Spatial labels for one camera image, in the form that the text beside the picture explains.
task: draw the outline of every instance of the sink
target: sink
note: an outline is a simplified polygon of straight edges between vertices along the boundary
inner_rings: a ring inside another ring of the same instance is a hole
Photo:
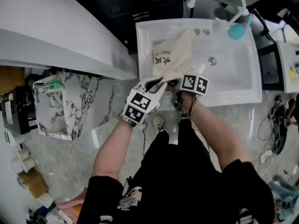
[[[152,76],[152,47],[162,40],[180,34],[189,28],[192,44],[194,74],[209,79],[206,96],[199,97],[207,107],[259,103],[262,86],[255,42],[249,28],[242,39],[231,40],[227,33],[221,36],[213,28],[219,21],[209,19],[169,19],[136,23],[139,76]],[[199,36],[193,30],[200,29]],[[209,63],[209,58],[216,64]],[[173,110],[172,94],[166,91],[160,100],[159,110]]]

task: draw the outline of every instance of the box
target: box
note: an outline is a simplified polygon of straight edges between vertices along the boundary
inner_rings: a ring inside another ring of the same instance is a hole
[[[43,175],[37,172],[34,168],[28,173],[25,173],[24,171],[18,173],[18,177],[27,190],[31,193],[31,195],[35,198],[40,197],[49,189],[43,178]]]
[[[0,94],[10,92],[15,87],[24,85],[24,68],[0,66]]]

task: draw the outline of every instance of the shoe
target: shoe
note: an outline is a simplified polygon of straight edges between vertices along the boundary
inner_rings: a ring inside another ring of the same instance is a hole
[[[161,116],[157,115],[154,118],[154,126],[155,126],[156,130],[158,132],[165,130],[164,125],[165,125],[164,119]]]
[[[186,111],[181,111],[180,112],[179,121],[181,121],[183,119],[189,119],[189,115]]]

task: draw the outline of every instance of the pink object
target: pink object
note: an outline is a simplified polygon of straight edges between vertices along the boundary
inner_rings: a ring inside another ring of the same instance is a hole
[[[79,214],[75,209],[74,206],[79,204],[83,204],[85,196],[86,196],[87,188],[84,188],[83,192],[76,198],[72,199],[69,202],[58,204],[57,207],[62,209],[64,213],[73,221],[74,224],[77,223]]]

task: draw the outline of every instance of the faucet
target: faucet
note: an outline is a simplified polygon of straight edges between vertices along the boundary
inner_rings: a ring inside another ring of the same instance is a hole
[[[187,3],[187,6],[189,8],[193,8],[195,6],[195,1],[196,0],[190,0]],[[216,20],[221,22],[221,26],[223,28],[225,28],[226,30],[230,29],[230,26],[244,13],[245,9],[246,9],[246,1],[245,0],[241,0],[242,3],[242,9],[230,20],[230,21],[226,21],[226,20],[221,20],[219,18],[215,18]]]

